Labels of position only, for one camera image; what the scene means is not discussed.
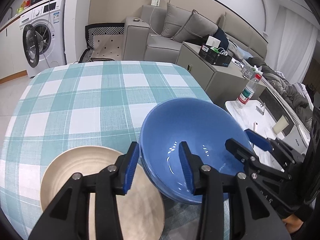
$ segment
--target water bottle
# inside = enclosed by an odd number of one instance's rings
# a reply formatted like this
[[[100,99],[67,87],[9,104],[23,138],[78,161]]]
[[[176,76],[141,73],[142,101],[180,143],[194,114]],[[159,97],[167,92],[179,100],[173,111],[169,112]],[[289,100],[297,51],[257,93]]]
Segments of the water bottle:
[[[257,90],[260,79],[261,79],[261,76],[259,74],[256,74],[255,77],[247,83],[244,90],[238,96],[238,98],[236,99],[236,102],[240,108],[244,107],[244,105],[253,96],[254,92]]]

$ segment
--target tile floor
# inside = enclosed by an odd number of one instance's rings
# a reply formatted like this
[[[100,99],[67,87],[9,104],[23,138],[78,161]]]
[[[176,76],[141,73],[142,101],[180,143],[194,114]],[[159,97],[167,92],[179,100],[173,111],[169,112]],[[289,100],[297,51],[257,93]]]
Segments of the tile floor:
[[[0,149],[12,113],[30,80],[24,76],[0,84]]]

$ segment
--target wooden plate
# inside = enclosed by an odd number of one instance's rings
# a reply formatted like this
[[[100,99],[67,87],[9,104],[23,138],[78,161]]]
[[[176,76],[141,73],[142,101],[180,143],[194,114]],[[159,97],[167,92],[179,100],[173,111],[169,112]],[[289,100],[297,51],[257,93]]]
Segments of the wooden plate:
[[[81,146],[56,157],[46,169],[41,181],[42,211],[75,172],[84,176],[98,173],[114,164],[121,152],[101,146]],[[126,196],[116,196],[124,240],[158,240],[164,227],[164,204],[159,191],[137,165],[131,189]],[[95,194],[90,194],[89,239],[95,240]]]

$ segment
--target headboard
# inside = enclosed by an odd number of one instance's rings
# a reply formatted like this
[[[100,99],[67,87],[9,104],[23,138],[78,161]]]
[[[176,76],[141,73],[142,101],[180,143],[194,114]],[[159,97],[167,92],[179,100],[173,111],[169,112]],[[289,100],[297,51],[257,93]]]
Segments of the headboard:
[[[244,20],[226,12],[220,16],[217,25],[241,49],[254,57],[265,59],[268,43]]]

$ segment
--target person's hand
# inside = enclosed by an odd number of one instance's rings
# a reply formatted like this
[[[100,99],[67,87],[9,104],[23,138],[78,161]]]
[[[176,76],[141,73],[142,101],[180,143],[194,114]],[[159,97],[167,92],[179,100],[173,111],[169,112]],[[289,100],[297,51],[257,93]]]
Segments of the person's hand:
[[[282,220],[285,223],[285,227],[287,228],[290,234],[298,231],[302,226],[303,222],[296,217],[294,214]]]

